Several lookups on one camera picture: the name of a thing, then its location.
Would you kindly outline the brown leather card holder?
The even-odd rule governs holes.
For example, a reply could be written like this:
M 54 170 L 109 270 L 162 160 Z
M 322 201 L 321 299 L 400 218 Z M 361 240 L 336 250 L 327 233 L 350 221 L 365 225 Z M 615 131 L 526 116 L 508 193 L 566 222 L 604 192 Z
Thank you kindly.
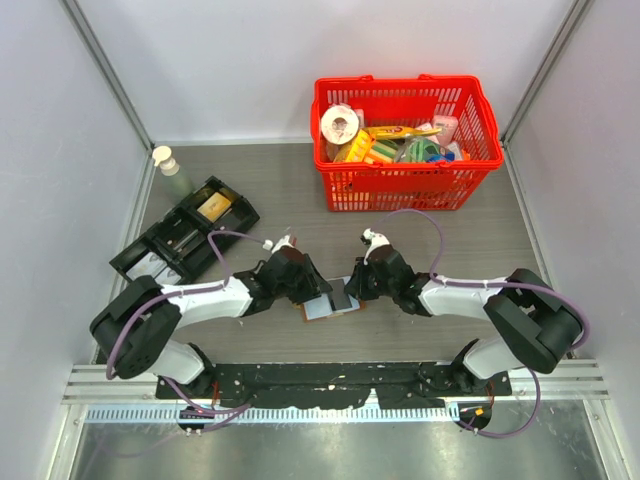
M 310 323 L 363 310 L 365 303 L 345 292 L 349 280 L 349 276 L 330 279 L 330 292 L 323 293 L 300 307 L 303 320 Z

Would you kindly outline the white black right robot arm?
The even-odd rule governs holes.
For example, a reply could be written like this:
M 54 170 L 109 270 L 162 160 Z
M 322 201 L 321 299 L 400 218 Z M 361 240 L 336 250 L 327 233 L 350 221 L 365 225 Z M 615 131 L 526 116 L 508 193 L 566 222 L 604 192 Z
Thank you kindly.
M 517 269 L 493 280 L 452 279 L 414 271 L 391 245 L 372 247 L 357 258 L 344 291 L 362 301 L 389 297 L 410 315 L 490 322 L 496 337 L 467 344 L 440 386 L 465 395 L 482 390 L 504 371 L 526 367 L 549 374 L 589 333 L 577 307 L 530 270 Z

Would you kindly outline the black credit card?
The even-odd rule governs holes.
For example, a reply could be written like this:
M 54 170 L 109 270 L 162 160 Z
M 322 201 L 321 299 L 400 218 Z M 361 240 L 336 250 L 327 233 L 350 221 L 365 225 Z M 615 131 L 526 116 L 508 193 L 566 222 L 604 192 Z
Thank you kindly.
M 336 278 L 328 281 L 332 287 L 329 294 L 329 303 L 333 312 L 339 312 L 352 308 L 351 297 L 345 292 L 345 279 Z

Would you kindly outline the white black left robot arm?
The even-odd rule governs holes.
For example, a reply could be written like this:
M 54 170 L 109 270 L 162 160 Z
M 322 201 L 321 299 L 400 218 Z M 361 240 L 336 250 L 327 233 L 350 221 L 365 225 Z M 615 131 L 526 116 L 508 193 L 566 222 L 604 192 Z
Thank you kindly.
M 109 380 L 151 373 L 190 398 L 212 393 L 215 368 L 175 331 L 219 318 L 243 318 L 270 309 L 281 298 L 301 305 L 332 291 L 310 256 L 285 244 L 250 270 L 196 285 L 161 285 L 142 276 L 98 314 L 90 333 L 107 357 Z

